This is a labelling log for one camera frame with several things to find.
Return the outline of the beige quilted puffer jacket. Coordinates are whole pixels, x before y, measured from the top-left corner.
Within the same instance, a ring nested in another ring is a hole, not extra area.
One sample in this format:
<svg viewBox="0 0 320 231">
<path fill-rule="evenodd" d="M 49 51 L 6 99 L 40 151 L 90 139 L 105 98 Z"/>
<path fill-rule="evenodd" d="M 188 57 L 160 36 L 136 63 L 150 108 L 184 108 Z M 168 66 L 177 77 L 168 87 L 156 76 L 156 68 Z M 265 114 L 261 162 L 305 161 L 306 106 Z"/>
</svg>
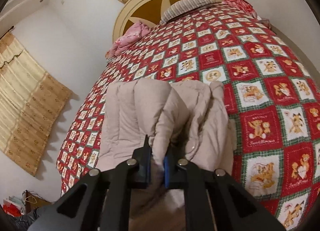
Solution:
<svg viewBox="0 0 320 231">
<path fill-rule="evenodd" d="M 97 168 L 107 171 L 148 141 L 151 183 L 131 195 L 130 230 L 184 230 L 184 195 L 166 190 L 163 161 L 170 145 L 199 168 L 233 169 L 233 127 L 223 83 L 142 78 L 113 82 L 106 91 Z"/>
</svg>

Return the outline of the red bag on floor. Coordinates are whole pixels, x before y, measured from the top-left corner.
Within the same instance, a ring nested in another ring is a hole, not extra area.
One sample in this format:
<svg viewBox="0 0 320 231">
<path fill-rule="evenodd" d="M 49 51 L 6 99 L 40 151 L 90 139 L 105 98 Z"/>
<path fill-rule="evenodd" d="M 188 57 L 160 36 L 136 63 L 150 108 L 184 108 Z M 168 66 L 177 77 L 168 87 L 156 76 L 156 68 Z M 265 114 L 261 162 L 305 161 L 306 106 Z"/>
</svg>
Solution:
<svg viewBox="0 0 320 231">
<path fill-rule="evenodd" d="M 7 197 L 3 199 L 4 211 L 14 217 L 22 216 L 24 214 L 24 204 L 16 197 Z"/>
</svg>

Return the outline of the red patchwork cartoon bedspread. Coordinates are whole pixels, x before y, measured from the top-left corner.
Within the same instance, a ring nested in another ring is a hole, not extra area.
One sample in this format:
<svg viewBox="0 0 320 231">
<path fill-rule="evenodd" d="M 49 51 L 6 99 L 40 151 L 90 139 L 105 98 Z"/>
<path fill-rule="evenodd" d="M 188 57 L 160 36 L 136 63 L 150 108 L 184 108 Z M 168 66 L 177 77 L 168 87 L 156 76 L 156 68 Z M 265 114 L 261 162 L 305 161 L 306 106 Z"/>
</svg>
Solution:
<svg viewBox="0 0 320 231">
<path fill-rule="evenodd" d="M 275 33 L 220 3 L 156 26 L 107 65 L 61 146 L 63 193 L 97 163 L 109 83 L 142 77 L 222 82 L 236 123 L 233 177 L 298 228 L 319 195 L 319 89 Z"/>
</svg>

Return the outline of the pink floral pillow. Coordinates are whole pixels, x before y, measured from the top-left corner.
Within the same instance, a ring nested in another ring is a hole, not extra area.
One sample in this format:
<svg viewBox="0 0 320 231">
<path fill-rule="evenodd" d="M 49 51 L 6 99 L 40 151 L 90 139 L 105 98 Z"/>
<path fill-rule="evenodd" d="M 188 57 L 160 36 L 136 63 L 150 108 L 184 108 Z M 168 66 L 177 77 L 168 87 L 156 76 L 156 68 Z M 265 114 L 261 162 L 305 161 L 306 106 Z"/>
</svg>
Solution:
<svg viewBox="0 0 320 231">
<path fill-rule="evenodd" d="M 127 51 L 133 44 L 138 42 L 144 36 L 150 33 L 151 28 L 138 21 L 134 23 L 124 35 L 119 37 L 106 52 L 105 58 L 111 59 Z"/>
</svg>

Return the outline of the grey striped pillow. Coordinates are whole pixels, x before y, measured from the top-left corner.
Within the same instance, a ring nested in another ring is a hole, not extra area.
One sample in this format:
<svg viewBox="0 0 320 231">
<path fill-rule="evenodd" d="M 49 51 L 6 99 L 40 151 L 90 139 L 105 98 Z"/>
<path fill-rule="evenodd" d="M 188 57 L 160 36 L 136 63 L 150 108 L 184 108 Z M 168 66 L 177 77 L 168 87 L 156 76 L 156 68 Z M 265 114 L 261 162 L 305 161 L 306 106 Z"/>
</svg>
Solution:
<svg viewBox="0 0 320 231">
<path fill-rule="evenodd" d="M 161 16 L 160 24 L 165 24 L 170 20 L 200 7 L 216 3 L 214 0 L 180 0 L 171 5 Z"/>
</svg>

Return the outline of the red crumpled cloth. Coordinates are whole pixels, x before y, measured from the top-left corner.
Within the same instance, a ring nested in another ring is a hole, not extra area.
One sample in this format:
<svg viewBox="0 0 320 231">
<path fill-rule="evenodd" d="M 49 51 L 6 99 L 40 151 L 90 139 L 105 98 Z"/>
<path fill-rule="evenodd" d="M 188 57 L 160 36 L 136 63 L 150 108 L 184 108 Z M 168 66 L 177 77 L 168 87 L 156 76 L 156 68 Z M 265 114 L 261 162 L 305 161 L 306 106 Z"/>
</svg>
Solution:
<svg viewBox="0 0 320 231">
<path fill-rule="evenodd" d="M 247 15 L 252 16 L 255 19 L 261 20 L 261 17 L 257 14 L 253 6 L 246 0 L 223 0 L 222 4 L 236 8 L 240 11 L 245 12 Z"/>
</svg>

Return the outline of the cream arched wooden headboard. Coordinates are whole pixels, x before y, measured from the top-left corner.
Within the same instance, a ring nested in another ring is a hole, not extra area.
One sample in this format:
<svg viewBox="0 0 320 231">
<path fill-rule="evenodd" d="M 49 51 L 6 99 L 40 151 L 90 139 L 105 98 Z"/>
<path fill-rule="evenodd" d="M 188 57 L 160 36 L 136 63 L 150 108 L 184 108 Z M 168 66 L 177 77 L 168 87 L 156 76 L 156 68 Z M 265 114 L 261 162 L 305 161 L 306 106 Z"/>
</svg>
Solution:
<svg viewBox="0 0 320 231">
<path fill-rule="evenodd" d="M 112 40 L 125 34 L 129 27 L 141 21 L 150 28 L 159 24 L 163 13 L 180 0 L 129 0 L 116 18 Z"/>
</svg>

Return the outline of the beige side wall curtain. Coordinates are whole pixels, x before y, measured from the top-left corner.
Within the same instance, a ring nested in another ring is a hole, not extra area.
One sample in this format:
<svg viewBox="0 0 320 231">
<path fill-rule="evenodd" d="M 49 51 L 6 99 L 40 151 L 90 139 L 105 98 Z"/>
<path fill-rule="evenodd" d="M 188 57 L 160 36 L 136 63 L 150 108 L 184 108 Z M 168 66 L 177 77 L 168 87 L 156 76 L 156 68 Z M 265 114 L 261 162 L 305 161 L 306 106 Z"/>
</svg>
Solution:
<svg viewBox="0 0 320 231">
<path fill-rule="evenodd" d="M 1 38 L 1 152 L 35 176 L 52 127 L 72 91 L 10 32 Z"/>
</svg>

